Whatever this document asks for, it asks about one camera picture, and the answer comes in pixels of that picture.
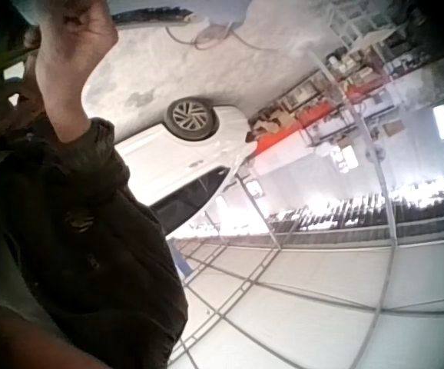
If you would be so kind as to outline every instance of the raised arm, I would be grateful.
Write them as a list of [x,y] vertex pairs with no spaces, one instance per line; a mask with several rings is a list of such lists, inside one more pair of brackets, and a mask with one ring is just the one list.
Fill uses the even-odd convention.
[[81,103],[85,82],[118,32],[105,0],[45,0],[39,19],[38,86],[59,140],[73,142],[91,127]]

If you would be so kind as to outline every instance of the dark jacket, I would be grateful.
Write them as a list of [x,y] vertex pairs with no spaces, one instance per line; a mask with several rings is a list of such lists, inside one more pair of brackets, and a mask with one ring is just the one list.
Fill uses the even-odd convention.
[[0,140],[0,218],[26,284],[80,349],[114,369],[165,368],[187,302],[114,128],[95,119],[71,144],[53,137],[42,122]]

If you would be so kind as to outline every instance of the tire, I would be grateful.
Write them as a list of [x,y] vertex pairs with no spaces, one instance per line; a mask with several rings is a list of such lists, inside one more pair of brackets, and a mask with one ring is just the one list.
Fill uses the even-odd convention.
[[170,133],[187,141],[202,141],[217,130],[212,107],[201,98],[173,102],[167,108],[164,125]]

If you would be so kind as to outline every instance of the car door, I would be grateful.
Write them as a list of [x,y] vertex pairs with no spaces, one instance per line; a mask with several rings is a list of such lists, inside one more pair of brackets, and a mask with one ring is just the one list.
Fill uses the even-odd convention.
[[135,197],[153,204],[189,181],[203,159],[195,145],[155,125],[116,145],[130,168],[128,185]]

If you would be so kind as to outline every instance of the wire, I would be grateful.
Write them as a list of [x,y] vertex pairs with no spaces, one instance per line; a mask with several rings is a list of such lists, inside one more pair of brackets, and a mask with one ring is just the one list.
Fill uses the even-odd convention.
[[242,37],[240,37],[233,29],[230,30],[230,33],[232,34],[232,36],[234,36],[236,38],[236,40],[238,40],[241,44],[247,46],[248,48],[252,48],[253,50],[256,50],[258,52],[279,52],[280,49],[278,48],[261,48],[259,46],[255,46],[250,44],[247,41],[244,41],[244,39]]
[[243,44],[244,46],[246,46],[247,48],[251,48],[253,50],[256,50],[257,52],[280,52],[280,49],[278,48],[261,48],[259,46],[256,45],[252,45],[249,42],[245,41],[242,37],[240,37],[233,29],[232,29],[232,23],[230,23],[227,26],[227,31],[225,33],[225,35],[223,35],[222,37],[219,38],[215,38],[215,40],[217,40],[215,43],[213,43],[210,46],[204,47],[202,48],[201,45],[207,44],[211,41],[214,41],[214,39],[209,39],[206,40],[205,42],[201,42],[200,39],[203,37],[203,32],[199,33],[197,35],[197,37],[193,40],[193,41],[184,41],[184,40],[180,40],[179,38],[177,38],[176,36],[173,35],[173,33],[171,32],[171,29],[169,27],[164,27],[166,30],[166,33],[169,35],[169,37],[174,41],[177,42],[178,44],[182,44],[182,45],[188,45],[188,46],[194,46],[194,48],[196,48],[198,51],[204,51],[204,50],[209,50],[211,48],[214,48],[215,46],[220,45],[223,41],[227,40],[229,38],[230,35],[234,36],[234,38],[236,40],[238,40],[241,44]]
[[171,32],[171,30],[169,29],[169,27],[164,27],[164,29],[166,30],[166,32],[167,32],[167,34],[169,35],[169,37],[171,37],[172,38],[172,40],[174,41],[174,42],[177,42],[178,44],[182,44],[182,45],[190,45],[190,46],[193,46],[194,45],[194,42],[193,41],[183,41],[183,40],[180,40],[179,38],[176,38],[174,35],[173,35],[173,33]]

